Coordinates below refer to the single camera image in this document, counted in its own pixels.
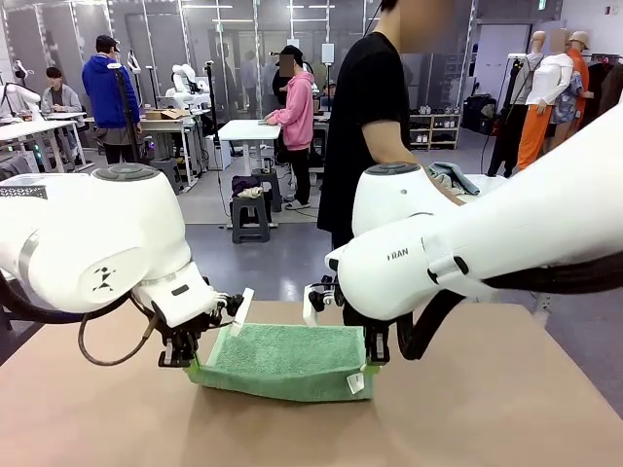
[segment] black stool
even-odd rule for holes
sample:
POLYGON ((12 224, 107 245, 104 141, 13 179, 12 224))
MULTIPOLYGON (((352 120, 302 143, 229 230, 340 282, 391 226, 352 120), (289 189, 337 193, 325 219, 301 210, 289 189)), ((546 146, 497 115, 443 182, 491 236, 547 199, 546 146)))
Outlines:
POLYGON ((262 184, 271 184, 271 209, 273 212, 281 212, 281 190, 279 189, 279 177, 276 175, 276 170, 271 169, 271 173, 264 173, 261 168, 254 168, 251 170, 251 175, 262 184))
POLYGON ((261 241, 266 243, 271 239, 271 226, 266 215, 264 196, 258 198, 234 198, 232 201, 232 242, 261 241), (240 212, 242 209, 255 210, 258 227, 243 227, 240 224, 240 212))

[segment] towel label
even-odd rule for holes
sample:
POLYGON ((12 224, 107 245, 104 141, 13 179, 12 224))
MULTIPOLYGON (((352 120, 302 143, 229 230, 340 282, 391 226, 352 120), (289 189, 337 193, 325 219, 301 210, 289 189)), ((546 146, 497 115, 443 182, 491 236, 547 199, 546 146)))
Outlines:
POLYGON ((354 375, 350 375, 349 377, 347 377, 347 383, 352 394, 356 394, 357 392, 362 391, 365 387, 365 379, 363 377, 363 373, 355 373, 354 375))

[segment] hat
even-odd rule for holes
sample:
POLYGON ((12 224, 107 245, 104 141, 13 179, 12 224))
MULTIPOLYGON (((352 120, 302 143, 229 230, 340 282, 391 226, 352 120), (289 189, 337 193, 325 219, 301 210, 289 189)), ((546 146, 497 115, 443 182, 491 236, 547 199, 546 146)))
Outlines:
POLYGON ((285 46, 280 55, 294 55, 294 61, 299 66, 303 66, 303 53, 294 46, 285 46))
POLYGON ((586 48, 586 50, 589 50, 588 47, 588 33, 585 31, 575 31, 573 34, 571 34, 571 37, 569 38, 570 42, 579 42, 581 44, 584 45, 584 47, 586 48))
POLYGON ((105 34, 97 36, 97 39, 95 39, 95 49, 98 51, 109 51, 111 47, 114 47, 115 52, 118 52, 118 45, 119 41, 105 34))

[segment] man's arm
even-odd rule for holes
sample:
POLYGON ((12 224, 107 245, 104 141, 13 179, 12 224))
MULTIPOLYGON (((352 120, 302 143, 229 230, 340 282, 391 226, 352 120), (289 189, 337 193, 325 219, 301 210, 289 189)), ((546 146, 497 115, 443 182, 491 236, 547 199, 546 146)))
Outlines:
POLYGON ((121 67, 121 71, 124 75, 124 84, 126 85, 126 96, 128 97, 129 109, 132 111, 132 121, 135 124, 138 124, 140 123, 140 112, 138 110, 136 94, 134 94, 134 88, 132 87, 132 81, 129 79, 129 74, 125 66, 121 67))
MULTIPOLYGON (((368 151, 376 163, 406 162, 418 163, 420 160, 411 151, 404 147, 400 137, 400 123, 378 121, 364 125, 363 137, 366 140, 368 151)), ((462 205, 463 201, 452 195, 437 180, 428 177, 441 194, 454 204, 462 205)))
POLYGON ((82 112, 82 103, 80 102, 80 97, 76 91, 67 87, 69 89, 69 105, 65 106, 66 112, 82 112))

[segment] black cap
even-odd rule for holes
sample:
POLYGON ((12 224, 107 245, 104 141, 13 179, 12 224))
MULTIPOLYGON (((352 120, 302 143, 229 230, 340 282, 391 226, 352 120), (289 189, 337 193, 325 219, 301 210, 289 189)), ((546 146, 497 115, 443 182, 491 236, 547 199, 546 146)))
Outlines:
POLYGON ((97 36, 97 39, 95 39, 95 49, 98 52, 108 52, 110 51, 111 47, 114 47, 115 52, 118 52, 119 51, 119 49, 117 48, 118 44, 119 44, 119 41, 105 34, 97 36))
POLYGON ((294 61, 299 66, 303 66, 303 53, 294 46, 285 46, 281 51, 281 55, 294 55, 294 61))

